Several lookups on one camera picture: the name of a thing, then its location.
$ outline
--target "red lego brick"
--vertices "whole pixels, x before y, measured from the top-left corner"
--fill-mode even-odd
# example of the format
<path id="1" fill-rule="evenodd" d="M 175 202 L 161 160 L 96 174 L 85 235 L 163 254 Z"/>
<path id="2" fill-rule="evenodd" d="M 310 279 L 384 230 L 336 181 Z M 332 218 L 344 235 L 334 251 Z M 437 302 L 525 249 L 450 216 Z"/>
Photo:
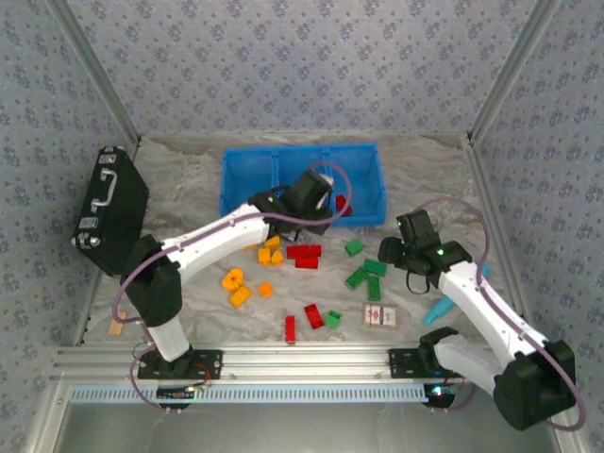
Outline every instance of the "red lego brick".
<path id="1" fill-rule="evenodd" d="M 286 253 L 288 260 L 305 258 L 310 255 L 310 247 L 308 245 L 290 245 L 287 247 Z"/>
<path id="2" fill-rule="evenodd" d="M 343 195 L 336 196 L 336 210 L 338 210 L 338 212 L 340 212 L 344 208 L 345 204 L 346 204 L 345 196 L 343 196 Z M 345 211 L 344 214 L 342 214 L 342 216 L 347 217 L 350 214 L 352 214 L 352 207 L 348 206 L 348 209 Z"/>
<path id="3" fill-rule="evenodd" d="M 295 267 L 297 269 L 318 269 L 319 259 L 316 257 L 296 258 Z"/>
<path id="4" fill-rule="evenodd" d="M 306 312 L 306 315 L 309 318 L 310 326 L 313 329 L 316 329 L 316 328 L 319 328 L 319 327 L 322 327 L 325 325 L 325 322 L 323 321 L 323 317 L 321 316 L 319 309 L 317 309 L 316 304 L 308 305 L 307 307 L 304 308 L 304 311 Z"/>
<path id="5" fill-rule="evenodd" d="M 285 342 L 295 344 L 295 318 L 293 316 L 285 317 Z"/>
<path id="6" fill-rule="evenodd" d="M 315 257 L 315 258 L 321 258 L 321 252 L 322 252 L 322 248 L 321 245 L 309 245 L 309 256 L 310 257 Z"/>

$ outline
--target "orange block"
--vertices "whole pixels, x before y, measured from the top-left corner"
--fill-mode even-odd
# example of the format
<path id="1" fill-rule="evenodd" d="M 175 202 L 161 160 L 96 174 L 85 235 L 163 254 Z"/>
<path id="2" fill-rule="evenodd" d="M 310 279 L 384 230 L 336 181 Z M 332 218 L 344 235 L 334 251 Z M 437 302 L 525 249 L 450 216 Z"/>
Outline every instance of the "orange block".
<path id="1" fill-rule="evenodd" d="M 271 252 L 274 252 L 278 248 L 281 247 L 281 238 L 278 236 L 273 236 L 271 239 L 264 243 L 264 246 L 271 249 Z"/>
<path id="2" fill-rule="evenodd" d="M 280 250 L 273 254 L 273 256 L 271 257 L 271 262 L 274 266 L 280 266 L 281 264 L 283 264 L 283 254 Z"/>
<path id="3" fill-rule="evenodd" d="M 243 285 L 243 271 L 241 269 L 231 269 L 223 279 L 223 288 L 228 292 L 234 293 Z"/>
<path id="4" fill-rule="evenodd" d="M 235 293 L 230 295 L 228 302 L 235 309 L 238 309 L 247 299 L 249 299 L 250 295 L 252 295 L 252 290 L 243 285 Z"/>
<path id="5" fill-rule="evenodd" d="M 258 262 L 262 266 L 271 265 L 271 249 L 270 248 L 263 247 L 258 250 Z"/>
<path id="6" fill-rule="evenodd" d="M 258 287 L 258 291 L 260 292 L 260 295 L 262 297 L 270 297 L 271 295 L 273 295 L 273 287 L 270 283 L 262 283 Z"/>

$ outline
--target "light blue marker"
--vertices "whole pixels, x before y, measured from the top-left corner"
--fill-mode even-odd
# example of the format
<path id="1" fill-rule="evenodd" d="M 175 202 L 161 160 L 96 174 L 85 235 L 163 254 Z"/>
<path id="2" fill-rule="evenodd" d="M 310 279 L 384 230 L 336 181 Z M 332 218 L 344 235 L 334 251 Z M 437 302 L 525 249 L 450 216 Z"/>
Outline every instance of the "light blue marker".
<path id="1" fill-rule="evenodd" d="M 491 268 L 485 264 L 482 267 L 482 276 L 488 278 L 490 274 Z M 448 297 L 443 297 L 436 303 L 434 307 L 432 307 L 432 310 L 430 310 L 428 314 L 424 316 L 424 324 L 426 326 L 430 326 L 434 321 L 441 319 L 443 316 L 449 313 L 453 307 L 455 307 L 455 302 Z"/>

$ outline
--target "green lego brick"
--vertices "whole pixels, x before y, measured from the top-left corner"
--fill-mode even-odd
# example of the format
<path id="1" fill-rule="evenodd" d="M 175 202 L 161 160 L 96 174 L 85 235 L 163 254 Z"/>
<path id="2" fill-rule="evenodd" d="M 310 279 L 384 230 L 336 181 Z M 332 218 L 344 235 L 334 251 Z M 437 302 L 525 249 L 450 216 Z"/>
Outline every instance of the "green lego brick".
<path id="1" fill-rule="evenodd" d="M 350 276 L 349 278 L 346 279 L 346 282 L 344 284 L 349 289 L 354 291 L 357 288 L 359 288 L 359 286 L 363 283 L 363 281 L 365 281 L 365 279 L 368 276 L 369 276 L 369 274 L 367 274 L 367 271 L 365 271 L 362 267 L 360 267 L 359 269 L 357 269 L 355 271 L 355 273 L 352 276 Z"/>
<path id="2" fill-rule="evenodd" d="M 364 245 L 362 244 L 362 242 L 358 239 L 355 239 L 347 243 L 344 247 L 344 250 L 346 251 L 349 257 L 354 257 L 355 255 L 359 255 L 363 248 Z"/>
<path id="3" fill-rule="evenodd" d="M 367 299 L 371 300 L 372 302 L 377 302 L 381 299 L 379 277 L 369 276 L 367 278 Z"/>
<path id="4" fill-rule="evenodd" d="M 335 330 L 336 328 L 338 328 L 338 325 L 340 324 L 341 317 L 342 317 L 342 315 L 340 313 L 338 313 L 337 311 L 331 310 L 325 320 L 325 324 L 329 328 L 333 328 Z"/>
<path id="5" fill-rule="evenodd" d="M 386 269 L 388 269 L 388 266 L 385 262 L 367 259 L 365 260 L 365 264 L 362 266 L 362 268 L 371 274 L 384 277 L 386 275 Z"/>

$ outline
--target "patterned wallpaper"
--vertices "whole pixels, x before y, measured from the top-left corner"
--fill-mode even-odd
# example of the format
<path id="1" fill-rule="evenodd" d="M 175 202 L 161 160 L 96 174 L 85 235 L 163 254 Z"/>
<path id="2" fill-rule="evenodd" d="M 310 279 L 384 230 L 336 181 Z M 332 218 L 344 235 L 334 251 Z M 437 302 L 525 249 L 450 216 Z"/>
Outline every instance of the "patterned wallpaper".
<path id="1" fill-rule="evenodd" d="M 70 246 L 97 150 L 126 145 L 44 2 L 0 2 L 0 451 L 25 443 L 92 266 Z"/>
<path id="2" fill-rule="evenodd" d="M 540 327 L 577 355 L 604 452 L 604 6 L 565 0 L 481 146 Z"/>
<path id="3" fill-rule="evenodd" d="M 467 130 L 534 0 L 70 3 L 149 134 Z"/>

